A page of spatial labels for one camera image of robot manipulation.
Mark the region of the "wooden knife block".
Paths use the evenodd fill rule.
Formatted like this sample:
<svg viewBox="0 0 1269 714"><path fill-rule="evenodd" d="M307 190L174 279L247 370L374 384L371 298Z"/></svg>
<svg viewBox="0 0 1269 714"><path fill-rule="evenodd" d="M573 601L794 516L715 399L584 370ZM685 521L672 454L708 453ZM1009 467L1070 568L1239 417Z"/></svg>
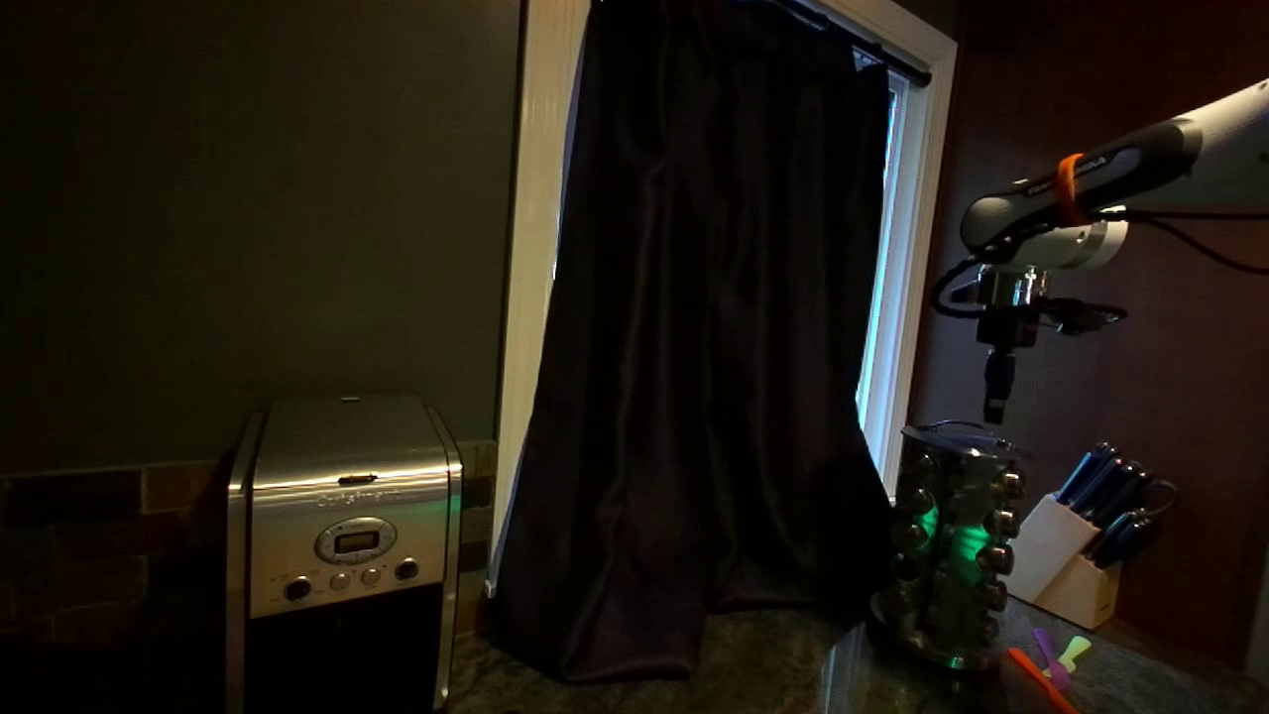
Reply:
<svg viewBox="0 0 1269 714"><path fill-rule="evenodd" d="M1085 554L1101 535L1088 520L1041 498L1011 539L1014 566L1003 580L1011 597L1076 626L1096 630L1115 615L1122 566L1096 566Z"/></svg>

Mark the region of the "white framed window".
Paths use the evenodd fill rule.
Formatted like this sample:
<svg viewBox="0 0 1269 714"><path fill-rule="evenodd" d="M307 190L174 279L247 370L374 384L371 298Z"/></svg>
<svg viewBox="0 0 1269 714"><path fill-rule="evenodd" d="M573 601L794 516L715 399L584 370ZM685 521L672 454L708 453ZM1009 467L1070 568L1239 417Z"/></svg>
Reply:
<svg viewBox="0 0 1269 714"><path fill-rule="evenodd" d="M928 88L891 74L891 153L884 169L882 238L858 389L865 443L879 479L892 491L900 462L898 434L909 419L958 47L896 0L808 1L812 9L843 20L849 29L879 41L893 55L933 74ZM516 172L496 424L496 487L485 582L489 596L496 592L505 520L533 412L555 284L574 90L590 5L591 0L522 0Z"/></svg>

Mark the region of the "dark curtain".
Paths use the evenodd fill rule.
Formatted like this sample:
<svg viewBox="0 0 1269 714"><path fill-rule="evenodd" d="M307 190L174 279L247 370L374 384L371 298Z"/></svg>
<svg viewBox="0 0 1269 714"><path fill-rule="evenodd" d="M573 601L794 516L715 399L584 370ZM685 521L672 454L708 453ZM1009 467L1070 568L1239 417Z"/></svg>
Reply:
<svg viewBox="0 0 1269 714"><path fill-rule="evenodd" d="M890 501L857 410L888 72L774 0L591 0L496 633L683 678L716 613L857 618Z"/></svg>

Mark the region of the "bunch of dark-handled knives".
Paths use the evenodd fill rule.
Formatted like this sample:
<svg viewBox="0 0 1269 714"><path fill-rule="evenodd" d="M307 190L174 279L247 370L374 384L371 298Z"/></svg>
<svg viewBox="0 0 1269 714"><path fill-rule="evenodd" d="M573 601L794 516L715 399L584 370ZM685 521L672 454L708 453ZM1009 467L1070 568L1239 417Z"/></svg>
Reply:
<svg viewBox="0 0 1269 714"><path fill-rule="evenodd" d="M1082 557L1096 569L1126 564L1162 531L1178 505L1178 484L1162 479L1110 443L1098 443L1056 492L1056 503L1096 529Z"/></svg>

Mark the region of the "stainless steel coffee maker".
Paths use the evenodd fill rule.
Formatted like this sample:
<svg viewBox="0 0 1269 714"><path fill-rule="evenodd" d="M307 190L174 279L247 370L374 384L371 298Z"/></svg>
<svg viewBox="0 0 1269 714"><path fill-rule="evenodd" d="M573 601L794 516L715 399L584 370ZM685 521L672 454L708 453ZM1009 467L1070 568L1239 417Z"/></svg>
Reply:
<svg viewBox="0 0 1269 714"><path fill-rule="evenodd" d="M445 714L463 462L418 394L247 417L225 507L225 714Z"/></svg>

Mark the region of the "revolving spice jar rack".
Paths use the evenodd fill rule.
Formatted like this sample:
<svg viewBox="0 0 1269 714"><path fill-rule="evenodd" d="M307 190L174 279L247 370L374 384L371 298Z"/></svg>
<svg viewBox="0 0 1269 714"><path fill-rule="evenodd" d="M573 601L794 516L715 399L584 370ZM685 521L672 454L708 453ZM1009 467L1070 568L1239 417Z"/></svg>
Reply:
<svg viewBox="0 0 1269 714"><path fill-rule="evenodd" d="M904 427L888 580L871 599L898 651L957 672L997 668L1027 457L964 420Z"/></svg>

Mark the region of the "purple plastic utensil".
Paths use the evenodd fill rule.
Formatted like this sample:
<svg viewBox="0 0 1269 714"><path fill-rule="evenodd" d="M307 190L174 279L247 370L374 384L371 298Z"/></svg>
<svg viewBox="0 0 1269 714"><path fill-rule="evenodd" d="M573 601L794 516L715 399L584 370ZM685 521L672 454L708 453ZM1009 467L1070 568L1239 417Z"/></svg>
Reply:
<svg viewBox="0 0 1269 714"><path fill-rule="evenodd" d="M1047 667L1043 670L1046 677L1053 687L1062 691L1070 685L1071 670L1074 670L1074 659L1070 657L1070 646L1075 644L1074 639L1066 642L1065 646L1057 646L1055 638L1044 628L1033 628L1030 630L1036 646L1039 648L1041 654L1044 659Z"/></svg>

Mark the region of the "black curtain rod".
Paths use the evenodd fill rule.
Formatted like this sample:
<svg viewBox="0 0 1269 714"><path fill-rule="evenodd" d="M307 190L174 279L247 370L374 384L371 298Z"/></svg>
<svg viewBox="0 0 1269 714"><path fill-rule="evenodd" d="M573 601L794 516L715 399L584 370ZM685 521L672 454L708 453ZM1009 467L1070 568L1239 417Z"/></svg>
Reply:
<svg viewBox="0 0 1269 714"><path fill-rule="evenodd" d="M849 29L843 20L834 19L832 16L817 11L811 8L810 0L761 0L764 3L772 3L779 6L789 15L794 16L798 22L803 23L805 27L810 27L821 33L827 33L827 36L838 36L846 41L851 46L853 55L860 56L865 60L865 63L883 63L884 68L890 72L898 75L901 79L907 80L919 88L928 88L933 81L933 74L929 68L917 68L915 63L902 60L898 55L893 55L884 44L879 41L871 41L860 36L860 33Z"/></svg>

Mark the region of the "orange plastic utensil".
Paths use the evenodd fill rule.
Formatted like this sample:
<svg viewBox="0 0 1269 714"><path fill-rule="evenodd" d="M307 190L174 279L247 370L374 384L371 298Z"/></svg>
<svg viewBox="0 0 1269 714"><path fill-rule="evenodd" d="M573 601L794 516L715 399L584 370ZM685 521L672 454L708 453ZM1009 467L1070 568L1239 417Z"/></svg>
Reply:
<svg viewBox="0 0 1269 714"><path fill-rule="evenodd" d="M1008 648L1005 653L1011 661L1014 661L1015 665L1018 665L1018 667L1023 670L1024 673L1027 673L1029 678L1033 678L1033 681L1042 687L1046 699L1057 711L1060 711L1060 714L1082 714L1060 690L1057 690L1057 687L1051 682L1051 678L1042 673L1038 665L1036 665L1034 661L1024 653L1024 651L1020 651L1019 648Z"/></svg>

